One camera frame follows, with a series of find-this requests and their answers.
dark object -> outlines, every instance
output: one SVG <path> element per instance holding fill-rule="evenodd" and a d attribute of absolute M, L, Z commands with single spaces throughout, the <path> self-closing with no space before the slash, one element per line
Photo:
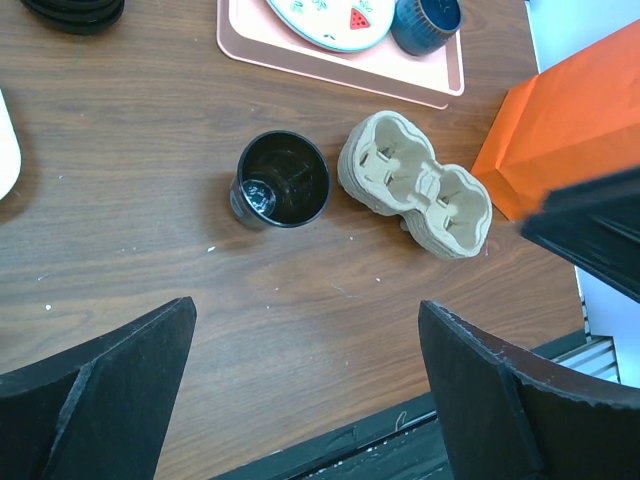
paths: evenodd
<path fill-rule="evenodd" d="M 94 35 L 118 21 L 124 0 L 22 0 L 44 23 L 76 35 Z"/>
<path fill-rule="evenodd" d="M 522 236 L 640 302 L 640 167 L 551 192 Z"/>
<path fill-rule="evenodd" d="M 196 310 L 190 298 L 0 376 L 0 478 L 152 479 Z"/>
<path fill-rule="evenodd" d="M 299 227 L 322 213 L 330 185 L 327 162 L 313 143 L 293 132 L 267 132 L 242 152 L 229 200 L 248 227 Z"/>
<path fill-rule="evenodd" d="M 419 327 L 456 480 L 640 478 L 640 390 L 547 361 L 433 302 Z"/>
<path fill-rule="evenodd" d="M 556 358 L 585 345 L 584 330 L 534 349 Z M 374 415 L 256 460 L 216 480 L 451 480 L 433 394 L 426 393 Z"/>
<path fill-rule="evenodd" d="M 391 24 L 393 38 L 411 55 L 427 55 L 460 29 L 458 0 L 398 0 Z"/>

pink tray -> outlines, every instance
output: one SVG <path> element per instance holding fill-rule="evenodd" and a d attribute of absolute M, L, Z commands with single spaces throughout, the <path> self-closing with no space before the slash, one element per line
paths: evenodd
<path fill-rule="evenodd" d="M 443 109 L 462 95 L 460 32 L 426 57 L 404 53 L 391 34 L 358 53 L 333 53 L 292 32 L 266 0 L 218 0 L 218 45 L 229 57 Z"/>

orange paper bag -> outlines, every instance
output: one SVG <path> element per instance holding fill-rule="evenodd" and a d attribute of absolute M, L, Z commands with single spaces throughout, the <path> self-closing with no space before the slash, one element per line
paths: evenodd
<path fill-rule="evenodd" d="M 549 190 L 640 165 L 640 20 L 512 88 L 471 172 L 517 220 Z"/>

black stacked object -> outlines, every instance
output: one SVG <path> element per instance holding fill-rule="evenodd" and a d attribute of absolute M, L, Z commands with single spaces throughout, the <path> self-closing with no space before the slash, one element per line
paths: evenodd
<path fill-rule="evenodd" d="M 524 238 L 640 302 L 640 167 L 551 192 Z"/>
<path fill-rule="evenodd" d="M 94 35 L 116 23 L 124 0 L 22 0 L 46 24 L 74 35 Z"/>

wooden table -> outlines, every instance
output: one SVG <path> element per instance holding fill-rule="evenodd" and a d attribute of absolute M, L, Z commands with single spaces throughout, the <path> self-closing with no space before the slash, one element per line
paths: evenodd
<path fill-rule="evenodd" d="M 193 296 L 156 477 L 201 479 L 427 391 L 420 300 L 525 347 L 580 328 L 572 267 L 504 221 L 481 255 L 444 262 L 337 185 L 296 230 L 253 233 L 230 213 L 240 152 L 269 129 L 315 141 L 335 183 L 349 130 L 397 110 L 440 162 L 470 167 L 535 64 L 522 2 L 465 5 L 467 90 L 436 111 L 232 61 L 213 0 L 129 0 L 90 38 L 3 2 L 0 88 L 23 170 L 0 201 L 0 371 Z"/>

